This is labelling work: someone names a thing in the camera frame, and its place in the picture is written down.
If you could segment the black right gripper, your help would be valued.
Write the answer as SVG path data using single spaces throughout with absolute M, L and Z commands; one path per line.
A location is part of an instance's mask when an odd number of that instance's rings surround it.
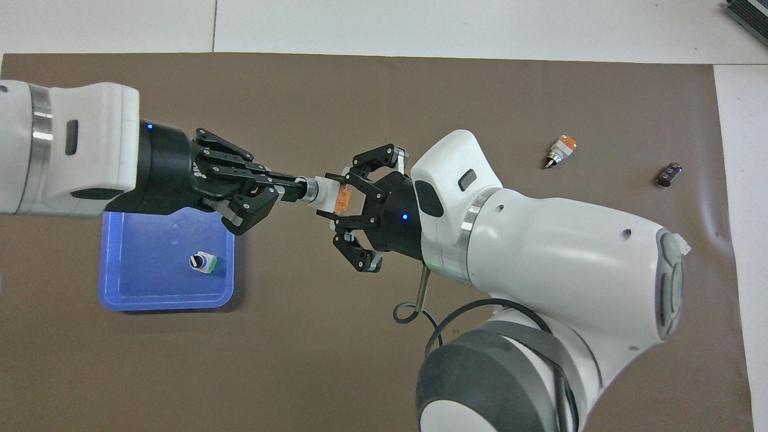
M 422 260 L 422 228 L 419 206 L 411 178 L 404 175 L 410 153 L 387 144 L 354 156 L 353 166 L 342 175 L 341 184 L 350 184 L 367 197 L 362 214 L 332 214 L 334 246 L 356 271 L 377 273 L 383 252 L 394 251 Z M 375 184 L 368 176 L 378 169 L 396 170 Z M 376 202 L 374 199 L 386 199 Z M 374 249 L 366 249 L 354 232 L 363 230 Z

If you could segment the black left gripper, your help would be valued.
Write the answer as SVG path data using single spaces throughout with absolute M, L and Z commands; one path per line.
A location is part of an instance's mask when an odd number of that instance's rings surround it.
M 194 175 L 192 162 L 191 142 L 181 129 L 141 120 L 136 186 L 115 197 L 105 211 L 167 215 L 200 209 L 195 175 L 214 194 L 237 194 L 208 199 L 208 207 L 221 215 L 228 232 L 239 236 L 266 218 L 282 193 L 305 193 L 304 180 L 269 169 L 251 152 L 203 128 L 194 138 Z

